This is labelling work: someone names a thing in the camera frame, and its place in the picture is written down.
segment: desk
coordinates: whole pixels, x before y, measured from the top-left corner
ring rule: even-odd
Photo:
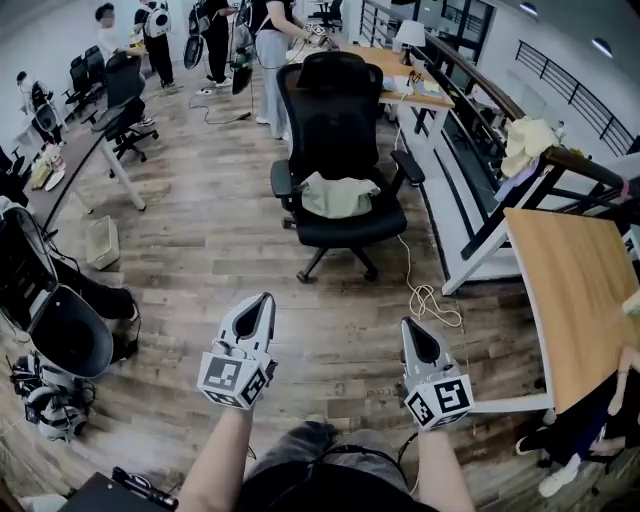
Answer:
[[[531,302],[547,391],[476,402],[474,412],[555,407],[560,414],[616,371],[623,346],[638,345],[640,316],[622,311],[638,278],[612,221],[512,208],[505,216],[442,294],[452,294],[508,238]]]
[[[378,66],[382,70],[384,76],[409,78],[411,71],[416,68],[417,72],[422,74],[422,76],[426,77],[428,80],[433,80],[433,77],[423,65],[416,63],[414,66],[405,66],[400,62],[400,55],[393,53],[387,48],[367,48],[352,44],[341,44],[340,50],[359,55],[367,64],[374,64],[375,66]],[[296,55],[295,52],[298,52],[298,50],[294,48],[291,52],[293,55]],[[310,53],[314,53],[314,51],[299,52],[292,62],[302,62]],[[433,120],[433,125],[429,128],[429,137],[427,138],[426,146],[423,147],[423,150],[427,154],[431,154],[435,148],[436,139],[438,135],[440,135],[440,132],[442,132],[444,122],[447,119],[447,114],[455,104],[451,98],[449,98],[447,93],[442,90],[442,87],[440,87],[440,98],[423,96],[420,94],[407,94],[403,100],[403,96],[405,95],[401,92],[382,91],[382,93],[380,93],[380,103],[398,105],[402,101],[404,105],[408,105],[410,107],[435,111],[436,116]]]
[[[136,208],[141,211],[146,208],[144,201],[133,188],[127,173],[118,162],[116,155],[111,150],[111,146],[104,137],[104,131],[99,133],[90,132],[81,135],[60,148],[60,154],[66,165],[65,175],[62,181],[50,192],[47,192],[44,188],[32,190],[31,185],[27,184],[24,193],[29,199],[29,204],[35,210],[34,217],[36,221],[43,229],[49,229],[55,222],[62,208],[64,198],[72,192],[76,178],[85,168],[85,164],[97,148],[100,148]]]

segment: ceiling light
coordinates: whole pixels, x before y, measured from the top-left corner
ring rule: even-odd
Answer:
[[[532,16],[537,16],[538,15],[538,10],[536,9],[535,5],[533,5],[530,2],[522,2],[520,4],[520,9],[522,9],[523,11],[528,12]]]
[[[613,53],[611,53],[611,46],[604,39],[600,37],[594,37],[591,42],[598,50],[604,53],[610,59],[613,59]]]

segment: chair wheel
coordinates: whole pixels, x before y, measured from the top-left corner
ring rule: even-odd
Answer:
[[[378,278],[378,271],[377,270],[367,270],[364,273],[364,278],[369,282],[373,282]]]
[[[296,274],[296,279],[300,281],[302,284],[311,284],[311,283],[315,283],[318,280],[317,277],[310,277],[304,272],[298,272]]]

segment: office chair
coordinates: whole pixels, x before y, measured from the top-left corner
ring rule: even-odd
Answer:
[[[140,121],[145,107],[140,100],[145,85],[144,80],[140,77],[140,65],[139,58],[128,57],[124,52],[120,52],[111,57],[105,66],[107,108],[125,105],[124,113],[106,130],[106,139],[116,142],[113,152],[118,160],[130,150],[140,156],[141,162],[146,162],[147,156],[137,148],[136,143],[147,137],[153,137],[154,140],[159,137],[156,130],[139,132],[132,128]],[[92,124],[95,124],[97,113],[97,110],[92,112],[82,123],[91,121]]]
[[[320,10],[309,16],[309,19],[321,20],[321,25],[330,28],[332,32],[335,32],[336,28],[342,29],[342,13],[340,12],[342,0],[333,0],[331,6],[329,6],[329,2],[318,3]]]
[[[404,151],[392,151],[398,171],[391,184],[376,169],[376,114],[382,89],[382,71],[357,55],[322,52],[308,56],[303,64],[284,66],[278,72],[293,151],[289,160],[274,162],[271,187],[291,218],[285,229],[295,227],[303,245],[317,247],[307,268],[298,272],[302,283],[329,249],[350,249],[367,268],[365,279],[378,271],[362,247],[399,235],[407,220],[396,198],[405,178],[413,186],[424,181],[416,162]],[[327,219],[302,207],[300,184],[314,172],[324,179],[369,179],[381,190],[371,198],[372,210],[344,219]]]
[[[73,84],[73,93],[71,89],[67,89],[63,94],[67,96],[65,104],[72,105],[77,103],[72,114],[81,112],[88,104],[96,103],[95,93],[93,91],[93,83],[89,79],[89,70],[86,59],[78,56],[71,61],[71,82]]]
[[[100,88],[104,87],[104,57],[100,48],[92,46],[84,52],[84,59],[87,64],[87,74],[92,85],[98,84]]]

